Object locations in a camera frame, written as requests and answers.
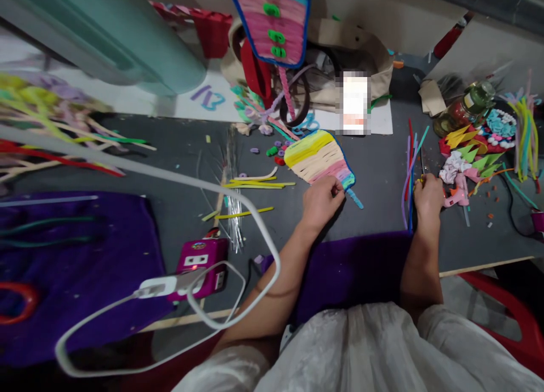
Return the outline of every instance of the hand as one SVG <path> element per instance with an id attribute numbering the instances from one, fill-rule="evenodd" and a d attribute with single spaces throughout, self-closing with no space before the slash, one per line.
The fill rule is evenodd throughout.
<path id="1" fill-rule="evenodd" d="M 345 197 L 344 188 L 336 177 L 320 178 L 304 193 L 300 224 L 319 234 Z"/>
<path id="2" fill-rule="evenodd" d="M 418 210 L 418 222 L 440 218 L 440 210 L 444 205 L 442 180 L 432 174 L 423 176 L 423 183 L 416 181 L 414 203 Z"/>

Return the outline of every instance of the bottle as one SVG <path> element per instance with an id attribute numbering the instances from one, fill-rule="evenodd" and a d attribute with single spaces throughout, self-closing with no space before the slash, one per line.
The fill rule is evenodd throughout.
<path id="1" fill-rule="evenodd" d="M 474 82 L 461 96 L 442 112 L 433 122 L 435 133 L 443 138 L 449 133 L 459 130 L 472 123 L 479 127 L 487 118 L 492 107 L 495 89 L 487 80 Z"/>

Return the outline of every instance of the striped craft piece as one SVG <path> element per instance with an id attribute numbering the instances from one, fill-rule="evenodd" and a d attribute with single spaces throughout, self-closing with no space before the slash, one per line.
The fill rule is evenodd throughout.
<path id="1" fill-rule="evenodd" d="M 297 68 L 304 61 L 310 0 L 233 0 L 255 56 Z"/>
<path id="2" fill-rule="evenodd" d="M 283 159 L 298 177 L 309 184 L 324 176 L 335 176 L 357 206 L 363 209 L 363 204 L 351 189 L 355 175 L 338 142 L 328 131 L 316 130 L 290 145 Z"/>

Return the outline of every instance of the red handle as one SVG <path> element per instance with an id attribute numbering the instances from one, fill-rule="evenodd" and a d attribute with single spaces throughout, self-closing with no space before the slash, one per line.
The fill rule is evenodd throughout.
<path id="1" fill-rule="evenodd" d="M 0 315 L 0 325 L 17 324 L 34 314 L 38 306 L 38 292 L 29 284 L 15 282 L 0 282 L 0 289 L 11 290 L 23 296 L 25 307 L 17 317 Z"/>

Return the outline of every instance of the red plastic chair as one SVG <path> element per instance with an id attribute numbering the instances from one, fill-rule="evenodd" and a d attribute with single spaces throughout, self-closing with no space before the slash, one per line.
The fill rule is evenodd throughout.
<path id="1" fill-rule="evenodd" d="M 521 329 L 521 340 L 519 342 L 485 327 L 480 327 L 501 343 L 521 365 L 544 379 L 544 337 L 533 313 L 525 304 L 502 288 L 497 279 L 479 272 L 462 273 L 459 276 L 510 310 Z"/>

